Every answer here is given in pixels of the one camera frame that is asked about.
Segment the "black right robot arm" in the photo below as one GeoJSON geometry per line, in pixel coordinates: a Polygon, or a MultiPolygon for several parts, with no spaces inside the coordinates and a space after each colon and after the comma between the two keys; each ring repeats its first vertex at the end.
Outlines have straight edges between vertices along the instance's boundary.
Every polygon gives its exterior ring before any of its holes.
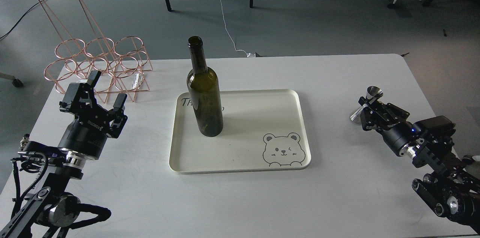
{"type": "Polygon", "coordinates": [[[413,190],[438,216],[471,227],[479,233],[479,179],[452,152],[455,124],[445,116],[416,123],[409,113],[376,98],[361,97],[363,130],[375,130],[396,156],[408,156],[413,166],[430,166],[432,173],[414,179],[413,190]]]}

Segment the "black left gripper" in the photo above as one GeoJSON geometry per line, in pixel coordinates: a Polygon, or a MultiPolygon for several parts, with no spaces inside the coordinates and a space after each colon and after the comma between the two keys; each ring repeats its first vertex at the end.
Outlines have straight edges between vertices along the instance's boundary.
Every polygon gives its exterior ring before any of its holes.
{"type": "Polygon", "coordinates": [[[92,70],[86,83],[71,83],[60,111],[71,113],[74,120],[67,126],[59,148],[76,151],[97,160],[108,138],[118,138],[127,122],[125,101],[127,94],[119,93],[111,110],[97,104],[94,86],[101,77],[101,71],[92,70]]]}

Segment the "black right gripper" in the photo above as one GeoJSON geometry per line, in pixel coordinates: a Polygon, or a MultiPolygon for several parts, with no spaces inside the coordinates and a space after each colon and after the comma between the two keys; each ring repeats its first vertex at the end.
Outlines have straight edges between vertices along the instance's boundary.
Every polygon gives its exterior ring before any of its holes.
{"type": "Polygon", "coordinates": [[[360,121],[364,131],[375,130],[396,156],[404,156],[410,146],[416,145],[413,125],[407,121],[409,113],[396,105],[383,104],[380,97],[360,97],[360,121]]]}

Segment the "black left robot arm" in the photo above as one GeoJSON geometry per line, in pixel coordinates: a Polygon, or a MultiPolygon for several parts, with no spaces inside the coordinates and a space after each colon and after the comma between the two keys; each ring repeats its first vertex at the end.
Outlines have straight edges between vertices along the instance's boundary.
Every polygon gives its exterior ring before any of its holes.
{"type": "Polygon", "coordinates": [[[74,115],[57,147],[29,140],[25,135],[19,156],[12,159],[16,196],[10,222],[2,238],[30,238],[34,224],[48,227],[45,238],[65,238],[71,229],[106,221],[111,211],[83,204],[66,192],[71,179],[80,180],[87,160],[97,160],[108,138],[118,138],[127,122],[126,94],[118,94],[113,108],[97,104],[94,87],[101,72],[86,82],[70,83],[59,109],[74,115]]]}

